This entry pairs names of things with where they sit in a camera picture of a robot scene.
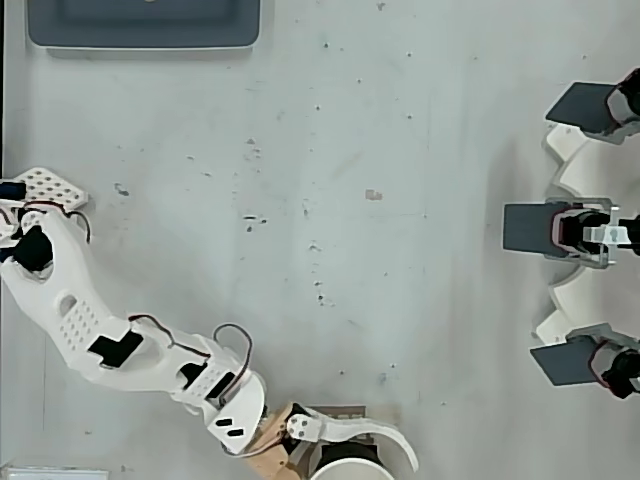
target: cable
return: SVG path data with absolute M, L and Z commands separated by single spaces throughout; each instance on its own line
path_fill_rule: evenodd
M 240 371 L 236 374 L 235 378 L 231 381 L 231 383 L 229 383 L 229 385 L 227 385 L 227 387 L 218 396 L 218 398 L 219 398 L 218 401 L 219 401 L 221 407 L 223 407 L 227 403 L 226 398 L 225 398 L 227 396 L 227 394 L 238 384 L 238 382 L 240 382 L 240 380 L 242 379 L 242 376 L 245 374 L 245 372 L 249 368 L 249 364 L 251 363 L 251 354 L 253 353 L 253 339 L 251 338 L 251 335 L 243 327 L 241 327 L 240 325 L 237 325 L 235 323 L 223 323 L 222 325 L 218 326 L 213 331 L 212 337 L 213 337 L 213 341 L 214 342 L 220 343 L 218 341 L 218 334 L 222 330 L 224 330 L 225 328 L 233 328 L 233 329 L 237 330 L 238 332 L 240 332 L 244 336 L 244 338 L 246 338 L 246 340 L 247 340 L 247 353 L 245 354 L 244 364 L 242 365 L 242 368 L 240 369 Z
M 77 217 L 80 217 L 82 219 L 82 221 L 84 222 L 85 227 L 87 227 L 86 228 L 86 232 L 87 232 L 86 233 L 86 240 L 87 240 L 87 243 L 91 243 L 91 224 L 89 223 L 89 219 L 87 218 L 87 216 L 84 213 L 79 212 L 77 210 L 73 210 L 73 211 L 65 214 L 65 216 L 67 218 L 71 218 L 74 215 L 77 216 Z
M 11 223 L 11 219 L 9 219 L 9 214 L 4 211 L 4 208 L 0 208 L 0 215 L 2 215 L 4 221 L 7 222 L 7 225 L 13 225 L 13 223 Z
M 71 218 L 74 215 L 82 218 L 82 221 L 84 222 L 84 224 L 86 226 L 86 232 L 87 232 L 86 240 L 87 240 L 87 243 L 91 243 L 91 224 L 89 223 L 89 219 L 87 218 L 87 216 L 84 213 L 79 212 L 78 210 L 72 210 L 70 212 L 67 212 L 65 210 L 65 208 L 64 208 L 64 205 L 62 205 L 61 203 L 58 203 L 58 202 L 52 202 L 51 200 L 31 200 L 30 202 L 26 202 L 23 205 L 22 208 L 24 208 L 26 211 L 30 211 L 28 209 L 28 207 L 30 207 L 31 205 L 47 205 L 49 207 L 55 207 L 55 208 L 59 209 L 62 212 L 62 214 L 67 218 Z M 32 210 L 36 210 L 38 212 L 45 213 L 42 210 L 39 210 L 37 208 L 36 209 L 32 209 Z
M 229 449 L 224 446 L 223 443 L 221 443 L 220 446 L 222 447 L 222 451 L 226 455 L 228 455 L 230 457 L 233 457 L 233 458 L 251 458 L 251 457 L 256 457 L 258 455 L 262 455 L 266 451 L 271 450 L 273 447 L 277 447 L 282 442 L 282 438 L 283 437 L 284 437 L 284 434 L 280 433 L 278 435 L 278 437 L 273 442 L 267 443 L 265 446 L 257 448 L 255 450 L 252 450 L 251 452 L 247 452 L 247 453 L 231 453 L 229 451 Z
M 174 347 L 174 346 L 180 347 L 200 357 L 211 358 L 211 355 L 209 355 L 208 353 L 201 352 L 200 350 L 196 350 L 193 347 L 189 347 L 188 345 L 183 345 L 181 343 L 176 342 L 175 338 L 173 338 L 173 333 L 171 333 L 171 330 L 169 330 L 167 327 L 164 327 L 153 315 L 149 315 L 148 313 L 129 315 L 128 320 L 130 322 L 135 322 L 143 318 L 146 318 L 147 320 L 151 320 L 153 324 L 158 328 L 158 330 L 160 330 L 162 333 L 166 334 L 169 337 L 169 339 L 171 340 L 171 344 L 169 345 L 169 347 Z

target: red wire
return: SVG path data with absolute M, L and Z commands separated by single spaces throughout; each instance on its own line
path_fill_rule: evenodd
M 225 388 L 222 391 L 222 393 L 220 393 L 218 398 L 220 399 L 219 402 L 221 406 L 224 406 L 227 403 L 226 401 L 227 394 L 231 390 L 233 390 L 233 388 L 238 384 L 238 382 L 240 382 L 240 380 L 242 379 L 242 376 L 245 374 L 245 372 L 249 368 L 249 364 L 251 363 L 251 353 L 253 352 L 253 339 L 251 338 L 251 335 L 249 335 L 249 332 L 247 332 L 244 328 L 242 328 L 240 325 L 237 325 L 235 323 L 223 323 L 222 325 L 218 326 L 218 328 L 216 328 L 213 331 L 214 342 L 219 343 L 218 333 L 220 333 L 225 328 L 235 328 L 237 331 L 242 333 L 244 338 L 247 339 L 247 354 L 244 357 L 244 364 L 242 365 L 242 368 L 240 369 L 240 371 L 236 374 L 235 378 L 231 381 L 231 383 L 227 385 L 227 388 Z
M 84 213 L 79 212 L 79 211 L 77 211 L 77 210 L 72 210 L 71 212 L 67 212 L 67 211 L 65 210 L 65 208 L 64 208 L 64 205 L 62 205 L 61 203 L 58 203 L 58 202 L 52 202 L 51 200 L 32 200 L 32 201 L 30 201 L 30 202 L 26 202 L 26 203 L 23 205 L 23 207 L 22 207 L 22 208 L 25 208 L 25 209 L 26 209 L 26 208 L 28 208 L 28 207 L 30 207 L 30 206 L 32 206 L 32 205 L 48 205 L 48 206 L 50 206 L 50 207 L 56 207 L 56 208 L 58 208 L 58 209 L 62 212 L 62 214 L 63 214 L 65 217 L 67 217 L 67 218 L 71 218 L 71 217 L 73 217 L 74 215 L 76 215 L 76 216 L 78 216 L 78 217 L 82 218 L 82 221 L 84 222 L 85 227 L 86 227 L 86 232 L 87 232 L 87 243 L 90 243 L 90 242 L 91 242 L 91 224 L 89 223 L 89 219 L 87 218 L 87 216 L 86 216 Z
M 135 322 L 136 320 L 141 320 L 143 318 L 146 318 L 147 320 L 151 320 L 153 322 L 153 324 L 158 328 L 158 330 L 160 330 L 161 332 L 166 334 L 169 337 L 169 339 L 171 340 L 171 346 L 175 345 L 176 347 L 180 347 L 180 348 L 182 348 L 184 350 L 187 350 L 188 352 L 194 353 L 195 355 L 198 355 L 200 357 L 211 358 L 211 355 L 209 355 L 208 353 L 201 352 L 200 350 L 196 350 L 195 348 L 190 347 L 188 345 L 183 345 L 181 343 L 177 343 L 175 341 L 175 339 L 173 338 L 173 333 L 171 333 L 171 330 L 169 330 L 167 327 L 164 327 L 156 319 L 156 317 L 154 317 L 153 315 L 149 315 L 148 313 L 140 313 L 140 314 L 137 314 L 137 315 L 130 315 L 129 316 L 129 321 L 130 322 Z

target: white 3d-printed robot arm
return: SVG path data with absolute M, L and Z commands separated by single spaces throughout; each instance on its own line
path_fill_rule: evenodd
M 252 441 L 264 409 L 264 386 L 247 369 L 223 405 L 220 394 L 242 363 L 215 341 L 171 330 L 153 317 L 128 317 L 98 294 L 84 233 L 54 210 L 40 219 L 52 268 L 40 275 L 10 258 L 0 274 L 19 307 L 51 337 L 66 364 L 87 380 L 119 390 L 165 391 L 231 453 Z
M 254 470 L 270 480 L 304 476 L 288 462 L 285 440 L 308 446 L 308 441 L 341 443 L 365 433 L 398 443 L 417 470 L 413 449 L 390 425 L 334 420 L 292 403 L 275 416 L 288 412 L 289 428 L 286 418 L 267 428 L 265 422 L 274 414 L 265 418 L 265 387 L 248 368 L 249 354 L 240 362 L 215 341 L 215 333 L 213 339 L 189 335 L 151 315 L 128 315 L 109 297 L 111 289 L 99 275 L 87 234 L 71 215 L 54 208 L 36 217 L 28 231 L 22 226 L 23 236 L 0 266 L 0 275 L 18 306 L 49 334 L 67 366 L 87 380 L 118 390 L 164 391 L 190 413 L 202 411 L 207 429 L 225 451 L 250 459 Z M 298 421 L 307 427 L 304 431 L 291 428 Z

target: dark gray tray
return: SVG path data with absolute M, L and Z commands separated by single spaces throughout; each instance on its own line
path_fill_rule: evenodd
M 260 31 L 261 0 L 28 0 L 29 36 L 62 48 L 233 48 Z

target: speckled white surface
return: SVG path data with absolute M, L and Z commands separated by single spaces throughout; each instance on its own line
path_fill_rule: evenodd
M 272 406 L 396 406 L 420 479 L 636 473 L 637 400 L 549 386 L 528 347 L 555 266 L 500 246 L 503 204 L 556 171 L 546 109 L 637 65 L 636 1 L 279 0 L 246 54 L 74 58 L 25 57 L 9 3 L 6 173 L 91 192 L 132 310 L 247 326 Z M 5 299 L 6 456 L 253 478 L 169 399 L 66 371 Z

